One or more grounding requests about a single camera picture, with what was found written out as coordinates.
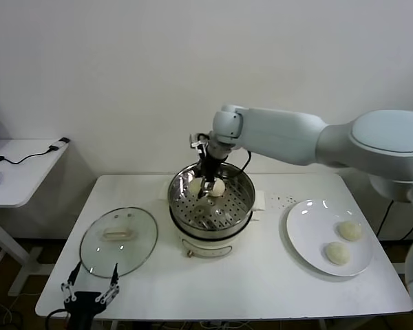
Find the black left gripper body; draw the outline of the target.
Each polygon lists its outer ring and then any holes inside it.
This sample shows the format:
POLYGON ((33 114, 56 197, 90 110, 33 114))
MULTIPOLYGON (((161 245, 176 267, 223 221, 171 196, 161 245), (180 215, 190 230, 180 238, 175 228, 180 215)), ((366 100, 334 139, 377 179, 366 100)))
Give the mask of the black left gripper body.
POLYGON ((105 310, 105 304, 96 299, 100 296, 97 291, 78 291, 76 300, 71 298, 64 303, 65 310, 70 314, 68 330, 90 330, 96 315, 105 310))

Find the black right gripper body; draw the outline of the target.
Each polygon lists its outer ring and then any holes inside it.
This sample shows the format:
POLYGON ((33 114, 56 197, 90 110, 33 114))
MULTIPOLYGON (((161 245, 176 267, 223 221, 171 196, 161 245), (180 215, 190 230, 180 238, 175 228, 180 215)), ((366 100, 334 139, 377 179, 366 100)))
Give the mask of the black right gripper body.
POLYGON ((211 155, 202 158, 202 176, 206 182, 213 182, 224 159, 217 159, 211 155))

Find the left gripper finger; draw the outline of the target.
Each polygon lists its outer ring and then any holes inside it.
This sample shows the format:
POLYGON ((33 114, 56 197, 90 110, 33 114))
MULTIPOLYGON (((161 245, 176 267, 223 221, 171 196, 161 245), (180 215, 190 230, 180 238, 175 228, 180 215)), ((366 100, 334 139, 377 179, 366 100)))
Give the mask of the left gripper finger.
POLYGON ((79 261, 76 267, 70 272, 67 280, 61 284, 61 291, 63 292, 63 302, 70 303, 76 300, 74 293, 74 284, 80 272, 81 262, 79 261))
POLYGON ((109 284, 109 289, 96 299, 97 303, 110 303, 118 295, 120 291, 118 279, 118 264, 115 264, 114 271, 109 284))

